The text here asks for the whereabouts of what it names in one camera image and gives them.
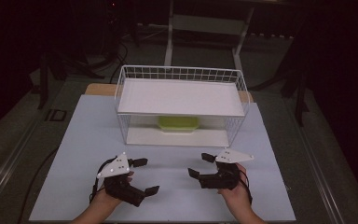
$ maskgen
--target wire basket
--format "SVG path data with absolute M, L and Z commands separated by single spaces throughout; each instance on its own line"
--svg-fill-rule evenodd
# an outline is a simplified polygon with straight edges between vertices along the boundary
M 126 113 L 120 111 L 120 105 L 123 104 L 122 96 L 123 91 L 126 86 L 126 82 L 130 80 L 153 80 L 153 81 L 168 81 L 175 82 L 180 81 L 181 83 L 195 83 L 202 85 L 210 85 L 212 83 L 227 83 L 232 85 L 238 93 L 238 101 L 241 104 L 241 112 L 243 116 L 209 116 L 209 115 L 197 115 L 200 116 L 202 120 L 207 120 L 209 122 L 212 119 L 223 120 L 223 125 L 226 133 L 227 141 L 222 145 L 214 145 L 206 147 L 229 147 L 234 141 L 239 128 L 241 127 L 246 114 L 249 110 L 250 104 L 250 95 L 246 89 L 245 81 L 243 78 L 243 73 L 240 70 L 233 69 L 218 69 L 218 68 L 202 68 L 202 67 L 180 67 L 180 66 L 143 66 L 143 65 L 124 65 L 121 67 L 120 76 L 117 82 L 117 89 L 115 94 L 115 108 L 117 111 L 117 117 L 120 124 L 121 132 L 124 138 L 125 143 L 129 143 L 129 131 L 131 128 L 131 123 L 134 120 L 147 120 L 148 124 L 153 124 L 156 122 L 156 116 L 164 116 L 164 112 L 161 114 L 151 114 L 151 113 Z M 141 145 L 170 145 L 167 144 L 150 144 L 150 143 L 140 143 Z M 179 144 L 181 146 L 194 146 L 192 143 Z

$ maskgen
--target white plastic part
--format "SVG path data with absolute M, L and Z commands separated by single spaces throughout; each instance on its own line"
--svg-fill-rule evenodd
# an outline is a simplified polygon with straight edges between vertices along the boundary
M 115 175 L 124 175 L 130 172 L 129 161 L 125 152 L 117 156 L 117 158 L 107 164 L 100 173 L 97 174 L 97 178 L 105 178 Z
M 225 148 L 219 155 L 216 156 L 216 161 L 224 163 L 235 163 L 240 161 L 252 161 L 255 157 L 243 152 L 233 150 L 229 147 Z

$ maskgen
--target white wire rack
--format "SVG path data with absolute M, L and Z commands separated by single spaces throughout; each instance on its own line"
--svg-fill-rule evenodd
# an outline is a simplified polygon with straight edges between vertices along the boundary
M 133 114 L 120 113 L 118 111 L 122 100 L 122 94 L 126 80 L 136 79 L 155 79 L 155 80 L 185 80 L 205 83 L 211 82 L 234 83 L 241 101 L 243 117 L 224 117 L 227 131 L 228 147 L 234 141 L 237 132 L 242 125 L 249 110 L 250 95 L 246 89 L 246 84 L 241 70 L 203 68 L 203 67 L 180 67 L 180 66 L 143 66 L 143 65 L 124 65 L 121 67 L 120 76 L 117 82 L 115 94 L 115 108 L 117 111 L 120 128 L 124 141 L 127 143 L 129 128 L 131 126 L 131 116 Z

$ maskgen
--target white table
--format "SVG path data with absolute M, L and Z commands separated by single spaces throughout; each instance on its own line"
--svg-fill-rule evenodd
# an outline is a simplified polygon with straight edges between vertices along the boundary
M 253 208 L 267 221 L 295 220 L 281 172 L 269 143 L 257 104 L 251 108 L 233 149 L 255 156 L 244 162 L 254 197 Z M 201 189 L 187 167 L 214 174 L 215 165 L 201 153 L 217 155 L 221 148 L 126 146 L 117 123 L 112 96 L 83 95 L 41 189 L 31 221 L 69 221 L 89 204 L 100 165 L 125 151 L 129 158 L 148 158 L 132 168 L 131 184 L 141 190 L 160 185 L 157 195 L 140 207 L 122 203 L 111 222 L 230 222 L 235 221 L 216 189 Z

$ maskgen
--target dark floor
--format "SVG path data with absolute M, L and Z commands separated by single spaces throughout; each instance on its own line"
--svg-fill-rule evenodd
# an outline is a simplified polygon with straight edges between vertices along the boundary
M 128 64 L 163 65 L 166 49 L 164 28 L 141 32 L 141 47 L 136 48 L 129 37 Z M 230 41 L 211 45 L 176 39 L 172 65 L 234 68 Z M 279 37 L 265 39 L 250 36 L 241 51 L 247 86 L 254 86 L 274 75 L 291 40 Z M 50 97 L 43 110 L 37 110 L 38 96 L 31 93 L 0 121 L 0 167 L 15 148 L 22 153 L 0 192 L 0 223 L 15 223 L 22 214 L 28 223 L 38 191 L 48 173 L 53 156 L 35 179 L 27 204 L 21 211 L 28 186 L 39 165 L 59 146 L 79 96 L 92 82 L 108 82 L 116 64 L 97 71 L 104 80 L 72 74 L 66 81 L 50 77 Z M 269 139 L 280 166 L 297 221 L 294 223 L 358 223 L 358 185 L 346 163 L 337 140 L 330 130 L 312 92 L 306 92 L 308 112 L 303 114 L 304 127 L 294 119 L 294 98 L 282 98 L 276 83 L 262 91 L 252 91 L 265 122 Z M 67 111 L 64 121 L 45 120 L 49 109 Z

